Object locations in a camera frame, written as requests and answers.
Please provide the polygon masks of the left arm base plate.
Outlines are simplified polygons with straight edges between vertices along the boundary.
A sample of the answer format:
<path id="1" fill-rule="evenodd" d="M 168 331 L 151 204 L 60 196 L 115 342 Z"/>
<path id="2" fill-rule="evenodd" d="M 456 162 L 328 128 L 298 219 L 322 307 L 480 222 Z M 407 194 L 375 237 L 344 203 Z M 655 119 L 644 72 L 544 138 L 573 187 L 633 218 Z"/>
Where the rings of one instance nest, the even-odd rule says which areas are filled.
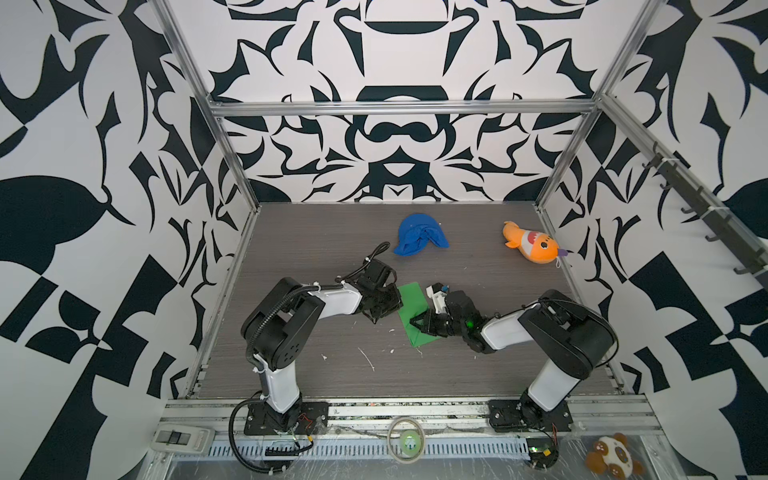
<path id="1" fill-rule="evenodd" d="M 264 401 L 248 406 L 244 434 L 265 436 L 281 433 L 311 435 L 326 426 L 330 404 L 299 399 L 286 412 L 279 413 Z"/>

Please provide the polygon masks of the orange fish plush toy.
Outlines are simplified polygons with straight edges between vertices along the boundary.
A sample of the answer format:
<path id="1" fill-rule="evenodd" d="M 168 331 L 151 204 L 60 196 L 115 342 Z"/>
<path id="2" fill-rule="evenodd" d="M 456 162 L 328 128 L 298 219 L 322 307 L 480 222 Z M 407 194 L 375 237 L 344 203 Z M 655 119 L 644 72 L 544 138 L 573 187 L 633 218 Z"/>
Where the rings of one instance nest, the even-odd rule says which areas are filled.
<path id="1" fill-rule="evenodd" d="M 550 235 L 523 229 L 512 221 L 504 223 L 502 235 L 506 247 L 518 250 L 527 260 L 535 264 L 548 264 L 569 254 Z"/>

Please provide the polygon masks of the brown white plush toy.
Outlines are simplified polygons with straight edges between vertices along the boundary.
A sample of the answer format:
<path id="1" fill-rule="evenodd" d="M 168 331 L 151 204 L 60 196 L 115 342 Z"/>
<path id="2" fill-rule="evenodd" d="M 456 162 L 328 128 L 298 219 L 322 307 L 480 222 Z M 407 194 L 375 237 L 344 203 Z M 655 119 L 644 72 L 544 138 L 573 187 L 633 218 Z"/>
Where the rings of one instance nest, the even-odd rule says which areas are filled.
<path id="1" fill-rule="evenodd" d="M 586 455 L 585 465 L 595 474 L 608 474 L 614 479 L 630 479 L 644 473 L 643 465 L 632 456 L 628 438 L 622 433 L 599 437 Z"/>

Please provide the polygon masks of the blue crumpled cloth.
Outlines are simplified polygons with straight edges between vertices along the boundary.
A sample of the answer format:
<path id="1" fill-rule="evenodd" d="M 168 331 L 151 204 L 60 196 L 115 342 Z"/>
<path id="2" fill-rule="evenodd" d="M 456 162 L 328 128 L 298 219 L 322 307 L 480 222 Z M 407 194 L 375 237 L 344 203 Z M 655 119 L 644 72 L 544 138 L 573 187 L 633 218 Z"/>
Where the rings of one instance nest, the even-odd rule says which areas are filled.
<path id="1" fill-rule="evenodd" d="M 394 253 L 399 256 L 413 256 L 432 243 L 438 248 L 449 248 L 450 244 L 441 225 L 426 214 L 407 216 L 398 228 L 398 245 Z"/>

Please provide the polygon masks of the black hook rail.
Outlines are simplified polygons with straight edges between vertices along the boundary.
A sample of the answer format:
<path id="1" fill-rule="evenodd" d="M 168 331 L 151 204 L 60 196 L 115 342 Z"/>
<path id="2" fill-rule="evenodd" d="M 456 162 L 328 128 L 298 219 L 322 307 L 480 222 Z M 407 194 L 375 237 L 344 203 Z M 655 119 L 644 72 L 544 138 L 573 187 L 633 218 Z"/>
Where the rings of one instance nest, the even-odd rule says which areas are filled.
<path id="1" fill-rule="evenodd" d="M 643 169 L 662 177 L 663 191 L 673 190 L 681 197 L 684 215 L 705 223 L 711 231 L 705 237 L 708 242 L 722 243 L 740 262 L 733 269 L 736 275 L 750 275 L 767 289 L 767 246 L 680 159 L 654 151 Z"/>

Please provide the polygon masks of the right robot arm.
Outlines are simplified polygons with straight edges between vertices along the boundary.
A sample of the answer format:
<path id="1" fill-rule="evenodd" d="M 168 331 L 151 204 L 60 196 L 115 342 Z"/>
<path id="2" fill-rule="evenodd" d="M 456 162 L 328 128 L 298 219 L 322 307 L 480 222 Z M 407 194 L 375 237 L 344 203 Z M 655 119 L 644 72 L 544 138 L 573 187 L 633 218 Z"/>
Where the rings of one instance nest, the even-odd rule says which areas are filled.
<path id="1" fill-rule="evenodd" d="M 490 317 L 460 290 L 429 288 L 428 298 L 432 306 L 409 320 L 423 334 L 459 337 L 481 354 L 523 343 L 538 345 L 547 361 L 522 397 L 538 413 L 554 411 L 619 349 L 618 336 L 606 319 L 555 289 L 517 310 Z"/>

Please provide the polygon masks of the white tape roll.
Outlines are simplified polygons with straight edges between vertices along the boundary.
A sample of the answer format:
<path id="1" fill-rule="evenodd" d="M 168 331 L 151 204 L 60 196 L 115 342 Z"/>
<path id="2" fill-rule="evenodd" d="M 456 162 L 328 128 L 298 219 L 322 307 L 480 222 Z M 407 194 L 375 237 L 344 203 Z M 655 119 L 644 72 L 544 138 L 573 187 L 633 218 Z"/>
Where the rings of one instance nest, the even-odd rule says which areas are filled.
<path id="1" fill-rule="evenodd" d="M 397 417 L 386 434 L 388 454 L 398 463 L 413 464 L 424 454 L 426 434 L 421 424 L 412 417 Z"/>

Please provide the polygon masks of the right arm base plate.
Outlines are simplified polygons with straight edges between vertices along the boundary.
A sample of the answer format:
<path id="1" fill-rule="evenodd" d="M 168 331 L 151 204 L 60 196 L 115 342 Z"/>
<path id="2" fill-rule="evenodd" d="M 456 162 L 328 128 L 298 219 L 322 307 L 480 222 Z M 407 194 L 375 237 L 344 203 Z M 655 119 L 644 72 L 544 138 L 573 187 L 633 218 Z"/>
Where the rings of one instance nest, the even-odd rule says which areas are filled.
<path id="1" fill-rule="evenodd" d="M 528 430 L 569 432 L 573 423 L 573 416 L 565 401 L 551 411 L 544 411 L 528 397 L 492 399 L 487 402 L 487 406 L 489 425 L 497 433 Z"/>

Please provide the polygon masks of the green square paper sheet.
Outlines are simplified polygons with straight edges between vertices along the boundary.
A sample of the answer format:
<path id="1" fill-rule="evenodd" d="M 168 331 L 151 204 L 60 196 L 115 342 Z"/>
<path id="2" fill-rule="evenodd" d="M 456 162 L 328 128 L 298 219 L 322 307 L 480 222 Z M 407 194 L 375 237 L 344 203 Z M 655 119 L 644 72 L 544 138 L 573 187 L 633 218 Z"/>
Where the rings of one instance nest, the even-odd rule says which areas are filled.
<path id="1" fill-rule="evenodd" d="M 429 310 L 424 291 L 417 282 L 398 287 L 402 306 L 398 310 L 405 334 L 414 348 L 419 348 L 438 340 L 438 337 L 421 332 L 410 321 Z"/>

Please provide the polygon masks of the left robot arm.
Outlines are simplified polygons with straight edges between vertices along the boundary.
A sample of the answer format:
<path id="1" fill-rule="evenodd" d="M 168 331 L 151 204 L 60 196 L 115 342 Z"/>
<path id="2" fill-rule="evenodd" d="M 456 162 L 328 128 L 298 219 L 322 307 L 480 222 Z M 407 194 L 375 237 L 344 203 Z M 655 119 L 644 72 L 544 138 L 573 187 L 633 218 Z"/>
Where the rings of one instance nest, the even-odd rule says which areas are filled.
<path id="1" fill-rule="evenodd" d="M 317 323 L 354 315 L 377 323 L 402 306 L 396 280 L 393 268 L 370 258 L 331 284 L 285 277 L 269 291 L 244 321 L 241 335 L 272 410 L 284 414 L 300 402 L 295 362 Z"/>

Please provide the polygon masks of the small black electronics box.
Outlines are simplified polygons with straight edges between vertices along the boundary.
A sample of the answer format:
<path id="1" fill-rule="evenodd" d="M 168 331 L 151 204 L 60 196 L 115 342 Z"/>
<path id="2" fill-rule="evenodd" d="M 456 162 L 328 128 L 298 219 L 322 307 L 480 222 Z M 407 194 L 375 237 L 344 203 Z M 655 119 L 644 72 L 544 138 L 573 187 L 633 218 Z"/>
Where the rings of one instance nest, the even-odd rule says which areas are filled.
<path id="1" fill-rule="evenodd" d="M 531 437 L 526 439 L 529 459 L 526 464 L 534 470 L 548 471 L 559 459 L 559 449 L 549 438 Z"/>

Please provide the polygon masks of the aluminium front rail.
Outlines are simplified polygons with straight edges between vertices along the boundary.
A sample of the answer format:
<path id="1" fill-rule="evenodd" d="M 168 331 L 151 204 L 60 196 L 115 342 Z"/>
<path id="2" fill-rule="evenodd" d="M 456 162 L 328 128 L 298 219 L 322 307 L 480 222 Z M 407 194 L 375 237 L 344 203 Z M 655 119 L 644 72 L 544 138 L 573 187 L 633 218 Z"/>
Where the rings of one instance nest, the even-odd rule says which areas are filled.
<path id="1" fill-rule="evenodd" d="M 489 397 L 337 398 L 325 399 L 327 407 L 300 416 L 299 425 L 316 432 L 385 433 L 397 418 L 410 417 L 429 431 L 489 433 L 492 421 L 504 418 L 490 408 Z M 165 406 L 162 423 L 189 424 L 226 430 L 236 399 L 176 400 Z M 661 434 L 660 421 L 643 395 L 575 395 L 567 400 L 550 426 L 560 434 Z"/>

